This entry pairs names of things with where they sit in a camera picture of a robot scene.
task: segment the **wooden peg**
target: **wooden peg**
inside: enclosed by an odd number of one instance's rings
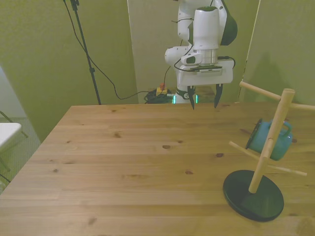
[[[270,97],[272,99],[275,99],[277,101],[280,101],[280,99],[281,99],[281,96],[279,96],[279,95],[277,95],[275,93],[269,92],[267,90],[264,90],[262,88],[256,87],[254,85],[250,85],[250,84],[248,84],[246,82],[243,82],[243,81],[240,82],[240,86],[244,87],[244,88],[247,88],[249,90],[252,90],[254,92],[257,92],[259,94],[265,95],[266,97]],[[305,110],[305,111],[315,111],[315,106],[296,104],[296,103],[291,103],[290,108],[300,109],[300,110]]]
[[[259,161],[259,156],[255,155],[254,153],[248,151],[247,149],[237,145],[234,142],[229,142],[228,144],[230,144],[232,147],[236,148],[237,150],[241,151],[242,153],[246,154],[247,156],[252,157],[253,159]],[[278,170],[278,171],[283,171],[283,172],[287,172],[287,173],[291,173],[291,174],[296,174],[298,176],[303,176],[306,177],[307,173],[302,172],[302,171],[295,171],[295,170],[291,170],[289,168],[285,168],[285,167],[280,167],[280,166],[275,166],[275,165],[267,165],[268,167]]]

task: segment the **wooden mug stand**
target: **wooden mug stand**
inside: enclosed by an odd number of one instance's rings
[[[315,111],[315,106],[292,103],[295,95],[293,89],[285,88],[282,95],[279,96],[243,81],[240,82],[240,86],[278,100],[279,104],[260,157],[233,142],[229,143],[247,156],[258,160],[258,164],[255,171],[240,170],[229,174],[224,181],[223,192],[230,206],[239,214],[255,221],[270,221],[281,214],[284,208],[284,198],[280,189],[264,176],[266,167],[300,176],[307,176],[307,173],[268,165],[268,160],[289,108]]]

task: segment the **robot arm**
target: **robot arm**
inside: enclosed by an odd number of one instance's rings
[[[233,80],[234,66],[231,60],[218,60],[218,48],[229,45],[236,35],[237,24],[223,0],[180,0],[178,36],[189,46],[173,47],[165,54],[176,71],[177,102],[194,107],[193,86],[217,84],[216,107],[222,84]]]

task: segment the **black cable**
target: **black cable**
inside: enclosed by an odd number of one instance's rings
[[[184,56],[186,56],[186,55],[191,51],[192,48],[193,48],[193,45],[192,45],[191,48],[188,50],[188,52],[185,53]],[[182,59],[182,58],[179,58],[179,60],[174,64],[174,67],[175,67],[176,69],[178,69],[178,70],[181,70],[181,71],[193,72],[193,71],[191,71],[191,70],[183,70],[183,69],[180,69],[180,68],[178,68],[178,67],[176,66],[176,64],[179,63],[179,61],[180,61],[181,59]]]
[[[234,66],[233,66],[233,69],[234,69],[234,67],[235,67],[235,65],[236,65],[236,61],[235,61],[234,58],[232,58],[232,57],[230,57],[230,56],[219,56],[219,57],[218,57],[218,60],[222,60],[222,59],[225,59],[225,60],[227,60],[227,59],[232,59],[232,60],[234,61]]]
[[[153,90],[144,97],[146,101],[145,104],[163,104],[163,103],[171,103],[173,97],[167,96],[167,94],[159,94],[157,96],[157,90]]]
[[[4,177],[2,174],[0,174],[0,176],[1,176],[2,178],[4,178],[6,181],[8,181],[9,183],[11,183],[11,181],[8,180],[6,177]]]
[[[234,61],[234,66],[233,66],[233,69],[234,69],[234,67],[236,66],[236,61],[235,61],[235,59],[234,58],[232,58],[232,57],[229,57],[230,59],[232,59],[233,61]]]
[[[180,19],[178,21],[171,21],[171,22],[178,23],[178,22],[184,21],[184,20],[193,20],[193,18]]]
[[[82,43],[81,43],[81,41],[80,41],[79,38],[78,38],[78,35],[77,35],[76,31],[75,31],[75,27],[74,27],[74,24],[73,24],[73,20],[72,20],[72,17],[71,17],[69,8],[68,8],[68,6],[67,6],[65,0],[63,0],[63,2],[64,2],[65,7],[66,7],[66,9],[67,9],[67,12],[68,12],[68,15],[69,15],[71,24],[72,24],[72,28],[73,28],[74,35],[75,35],[77,41],[79,42],[81,48],[83,49],[83,51],[86,52],[85,49],[84,49],[84,47],[83,47],[83,45],[82,45]],[[139,93],[142,93],[142,92],[149,92],[149,91],[140,91],[140,92],[137,92],[137,93],[135,93],[135,94],[133,94],[133,95],[131,95],[131,96],[128,96],[128,97],[123,97],[123,98],[119,97],[118,94],[117,94],[117,91],[116,91],[116,86],[115,86],[115,84],[113,83],[113,81],[111,81],[111,79],[94,63],[94,61],[92,60],[92,58],[91,58],[90,56],[89,56],[89,59],[91,60],[92,64],[93,64],[93,65],[108,79],[108,81],[113,85],[114,91],[115,91],[115,95],[116,95],[117,98],[119,98],[120,100],[124,100],[124,99],[131,98],[131,97],[133,97],[133,96],[135,96],[135,95],[138,95]]]

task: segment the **wooden tabletop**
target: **wooden tabletop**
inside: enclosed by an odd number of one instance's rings
[[[272,222],[238,215],[222,185],[257,162],[245,146],[277,104],[71,107],[0,195],[1,236],[315,236],[315,114],[290,110],[294,143],[268,169],[284,196]]]

